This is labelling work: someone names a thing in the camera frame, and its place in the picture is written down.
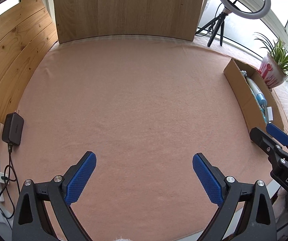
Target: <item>blue gripper pad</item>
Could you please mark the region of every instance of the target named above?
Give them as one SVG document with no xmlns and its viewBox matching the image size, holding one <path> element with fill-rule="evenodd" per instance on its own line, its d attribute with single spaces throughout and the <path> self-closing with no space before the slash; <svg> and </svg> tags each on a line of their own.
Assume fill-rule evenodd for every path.
<svg viewBox="0 0 288 241">
<path fill-rule="evenodd" d="M 286 135 L 282 130 L 280 130 L 272 123 L 266 125 L 266 132 L 275 138 L 278 142 L 280 142 L 283 146 L 288 146 L 288 135 Z"/>
<path fill-rule="evenodd" d="M 224 202 L 221 185 L 198 154 L 193 157 L 193 169 L 210 201 L 220 207 Z"/>
<path fill-rule="evenodd" d="M 74 202 L 77 202 L 95 167 L 96 155 L 93 152 L 90 152 L 88 157 L 79 167 L 79 169 L 76 171 L 76 173 L 67 185 L 65 201 L 68 206 L 70 206 Z"/>
</svg>

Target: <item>red and white flower pot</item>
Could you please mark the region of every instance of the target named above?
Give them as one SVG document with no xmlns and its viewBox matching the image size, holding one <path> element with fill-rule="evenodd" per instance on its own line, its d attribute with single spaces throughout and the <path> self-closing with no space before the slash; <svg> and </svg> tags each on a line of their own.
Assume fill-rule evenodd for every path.
<svg viewBox="0 0 288 241">
<path fill-rule="evenodd" d="M 281 85 L 286 78 L 286 75 L 270 54 L 263 58 L 259 73 L 269 89 Z"/>
</svg>

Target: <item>black charger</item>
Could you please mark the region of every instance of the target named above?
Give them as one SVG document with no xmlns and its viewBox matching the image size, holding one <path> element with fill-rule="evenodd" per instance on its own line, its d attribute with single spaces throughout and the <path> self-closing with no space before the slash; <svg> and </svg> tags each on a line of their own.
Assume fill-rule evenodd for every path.
<svg viewBox="0 0 288 241">
<path fill-rule="evenodd" d="M 14 165 L 12 164 L 11 160 L 11 153 L 12 153 L 12 147 L 20 145 L 21 141 L 21 133 L 23 131 L 24 126 L 24 119 L 16 112 L 9 113 L 6 116 L 4 127 L 2 130 L 2 141 L 6 142 L 8 144 L 8 153 L 9 153 L 9 164 L 4 169 L 4 175 L 1 177 L 2 180 L 4 180 L 5 185 L 3 186 L 2 190 L 0 191 L 0 196 L 2 193 L 6 190 L 8 197 L 10 199 L 10 202 L 12 204 L 13 212 L 10 216 L 6 216 L 2 209 L 0 208 L 0 211 L 2 215 L 6 218 L 9 227 L 11 228 L 11 225 L 8 221 L 8 219 L 12 218 L 15 214 L 15 205 L 14 202 L 11 200 L 9 191 L 7 189 L 7 185 L 10 181 L 16 182 L 17 188 L 18 188 L 18 194 L 20 194 L 20 187 L 18 178 L 14 169 Z M 10 171 L 14 173 L 15 179 L 10 179 Z"/>
<path fill-rule="evenodd" d="M 5 124 L 2 130 L 2 141 L 18 146 L 23 131 L 24 119 L 18 113 L 9 113 L 6 116 Z"/>
</svg>

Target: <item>spider plant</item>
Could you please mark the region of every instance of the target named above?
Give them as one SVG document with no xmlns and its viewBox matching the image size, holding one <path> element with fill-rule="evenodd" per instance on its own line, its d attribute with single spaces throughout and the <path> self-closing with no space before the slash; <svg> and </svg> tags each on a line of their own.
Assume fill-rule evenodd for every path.
<svg viewBox="0 0 288 241">
<path fill-rule="evenodd" d="M 264 44 L 264 49 L 268 50 L 268 53 L 271 55 L 273 60 L 281 68 L 283 73 L 288 76 L 288 50 L 284 47 L 280 38 L 273 43 L 262 33 L 256 32 L 255 40 L 259 40 Z"/>
</svg>

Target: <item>wooden plank wall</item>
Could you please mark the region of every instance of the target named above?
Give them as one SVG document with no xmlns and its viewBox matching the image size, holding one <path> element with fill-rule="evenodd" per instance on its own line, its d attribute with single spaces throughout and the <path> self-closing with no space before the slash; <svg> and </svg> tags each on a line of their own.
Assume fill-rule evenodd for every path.
<svg viewBox="0 0 288 241">
<path fill-rule="evenodd" d="M 17 109 L 35 69 L 58 40 L 42 0 L 22 0 L 0 15 L 0 122 Z"/>
<path fill-rule="evenodd" d="M 115 34 L 193 40 L 203 0 L 54 0 L 59 42 Z"/>
</svg>

